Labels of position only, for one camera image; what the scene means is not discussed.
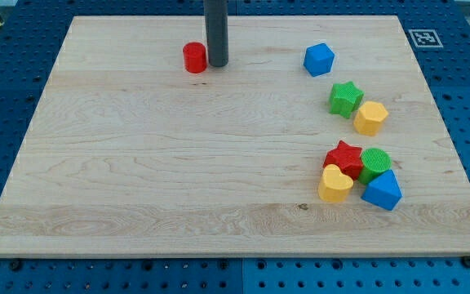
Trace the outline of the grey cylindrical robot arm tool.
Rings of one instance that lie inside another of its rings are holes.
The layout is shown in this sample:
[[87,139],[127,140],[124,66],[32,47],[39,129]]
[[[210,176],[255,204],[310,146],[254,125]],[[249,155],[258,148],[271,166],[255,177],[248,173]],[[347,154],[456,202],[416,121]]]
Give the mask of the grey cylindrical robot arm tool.
[[214,67],[228,63],[228,4],[226,0],[204,0],[208,62]]

